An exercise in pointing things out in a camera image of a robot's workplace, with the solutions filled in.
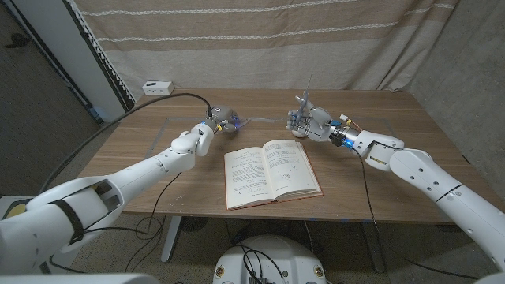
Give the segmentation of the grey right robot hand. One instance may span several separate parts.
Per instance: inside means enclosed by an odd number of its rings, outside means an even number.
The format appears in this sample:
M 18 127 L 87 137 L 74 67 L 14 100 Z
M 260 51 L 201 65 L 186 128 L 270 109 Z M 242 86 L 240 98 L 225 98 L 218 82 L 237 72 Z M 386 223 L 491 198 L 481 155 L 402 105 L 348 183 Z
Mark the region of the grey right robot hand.
M 340 122 L 331 117 L 323 108 L 314 106 L 308 99 L 296 96 L 300 106 L 288 112 L 286 128 L 299 138 L 309 138 L 317 142 L 332 142 L 333 145 L 352 149 L 360 134 L 347 122 Z

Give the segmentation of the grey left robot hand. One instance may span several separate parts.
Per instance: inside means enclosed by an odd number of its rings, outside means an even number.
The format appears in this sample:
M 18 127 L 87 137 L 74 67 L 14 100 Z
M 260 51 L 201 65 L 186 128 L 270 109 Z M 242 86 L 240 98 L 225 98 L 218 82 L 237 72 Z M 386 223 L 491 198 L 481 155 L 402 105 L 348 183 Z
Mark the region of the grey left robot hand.
M 240 119 L 232 108 L 216 105 L 208 112 L 203 124 L 210 127 L 214 133 L 233 133 L 238 130 Z

